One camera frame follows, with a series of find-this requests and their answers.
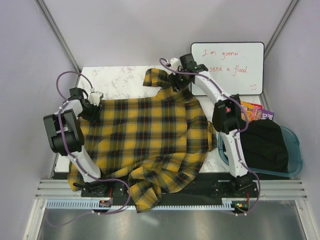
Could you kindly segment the yellow plaid flannel shirt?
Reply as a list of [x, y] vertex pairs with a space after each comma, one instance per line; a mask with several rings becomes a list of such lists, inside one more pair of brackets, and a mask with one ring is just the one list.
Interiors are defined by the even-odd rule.
[[104, 100], [98, 122], [80, 120], [85, 150], [107, 178], [127, 178], [138, 213], [186, 187], [217, 147], [212, 123], [187, 88], [174, 91], [168, 73], [157, 68], [146, 71], [143, 85], [159, 91]]

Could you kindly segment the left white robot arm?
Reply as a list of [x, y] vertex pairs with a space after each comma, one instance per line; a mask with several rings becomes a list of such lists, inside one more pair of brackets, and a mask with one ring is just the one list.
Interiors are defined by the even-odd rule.
[[110, 185], [102, 180], [101, 169], [85, 149], [85, 137], [79, 120], [82, 118], [92, 123], [100, 120], [104, 94], [94, 89], [87, 93], [78, 87], [70, 89], [69, 93], [70, 97], [64, 99], [58, 111], [43, 117], [49, 146], [54, 153], [65, 156], [75, 165], [86, 188], [94, 182], [92, 191], [104, 197], [109, 193]]

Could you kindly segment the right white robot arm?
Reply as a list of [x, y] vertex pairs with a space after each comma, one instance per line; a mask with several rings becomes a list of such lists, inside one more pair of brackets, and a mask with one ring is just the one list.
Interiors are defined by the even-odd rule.
[[191, 53], [181, 56], [179, 59], [166, 60], [161, 58], [160, 64], [172, 72], [170, 83], [173, 89], [180, 91], [190, 83], [198, 86], [214, 104], [212, 124], [223, 139], [227, 152], [229, 173], [232, 176], [229, 191], [235, 197], [242, 196], [247, 191], [247, 186], [252, 183], [248, 175], [248, 167], [245, 161], [241, 132], [244, 132], [248, 124], [241, 128], [242, 113], [238, 94], [231, 95], [222, 89], [210, 75], [204, 64], [197, 64]]

